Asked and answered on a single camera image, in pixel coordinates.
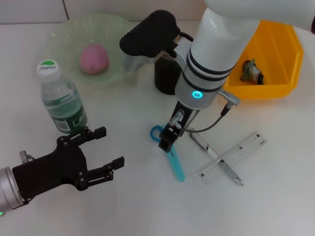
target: white wall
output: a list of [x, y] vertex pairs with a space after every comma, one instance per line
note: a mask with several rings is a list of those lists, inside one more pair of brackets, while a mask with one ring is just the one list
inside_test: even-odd
[[177, 20], [201, 19], [206, 5], [204, 0], [65, 0], [69, 18], [84, 13], [106, 12], [128, 20], [143, 20], [159, 9], [173, 13]]
[[66, 21], [62, 0], [0, 0], [0, 24]]

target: pink ball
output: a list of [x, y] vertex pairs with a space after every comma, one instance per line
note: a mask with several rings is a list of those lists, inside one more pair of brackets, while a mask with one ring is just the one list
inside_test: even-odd
[[97, 74], [109, 66], [108, 54], [101, 45], [91, 44], [83, 49], [80, 58], [81, 69], [87, 74]]

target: blue scissors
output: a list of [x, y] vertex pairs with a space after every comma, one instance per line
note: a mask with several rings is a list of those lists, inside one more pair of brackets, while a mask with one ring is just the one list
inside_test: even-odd
[[[162, 132], [163, 130], [163, 127], [160, 126], [160, 125], [156, 125], [154, 126], [151, 131], [150, 131], [150, 136], [151, 138], [156, 141], [156, 142], [160, 142], [160, 138], [157, 138], [153, 135], [153, 132], [155, 130], [158, 130], [159, 132]], [[166, 153], [166, 156], [167, 156], [167, 159], [168, 159], [168, 162], [171, 166], [171, 168], [173, 169], [173, 172], [174, 172], [174, 175], [176, 177], [176, 179], [179, 181], [179, 182], [183, 182], [185, 180], [185, 173], [184, 173], [184, 170], [182, 168], [182, 165], [181, 165], [181, 162], [179, 161], [178, 159], [178, 156], [177, 156], [177, 153], [176, 153], [176, 150], [175, 148], [172, 146], [171, 148], [171, 151], [169, 151], [168, 153]]]

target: yellow bin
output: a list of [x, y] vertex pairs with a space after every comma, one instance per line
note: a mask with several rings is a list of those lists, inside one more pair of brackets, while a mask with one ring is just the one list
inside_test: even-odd
[[[264, 75], [264, 85], [241, 81], [242, 65], [256, 59]], [[261, 21], [244, 50], [224, 89], [241, 99], [284, 97], [297, 86], [303, 59], [303, 48], [292, 26]]]

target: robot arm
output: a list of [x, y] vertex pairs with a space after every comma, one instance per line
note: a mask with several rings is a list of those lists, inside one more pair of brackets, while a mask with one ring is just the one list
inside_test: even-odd
[[20, 152], [23, 164], [0, 169], [0, 213], [24, 206], [35, 196], [62, 184], [71, 184], [77, 190], [113, 180], [114, 170], [124, 166], [120, 157], [111, 163], [88, 171], [85, 156], [79, 146], [94, 139], [106, 136], [106, 128], [94, 132], [87, 127], [84, 132], [73, 137], [62, 136], [57, 139], [56, 149], [41, 158], [35, 159]]
[[261, 19], [315, 32], [315, 1], [312, 0], [206, 0], [206, 3], [208, 8], [193, 42], [185, 37], [177, 40], [180, 30], [175, 17], [163, 10], [153, 12], [120, 41], [126, 70], [154, 63], [164, 52], [182, 68], [175, 87], [178, 103], [160, 134], [159, 147], [166, 152], [186, 131], [192, 112], [195, 110], [196, 115], [209, 107], [217, 94], [228, 101], [221, 117], [232, 105], [239, 104], [237, 97], [221, 87]]

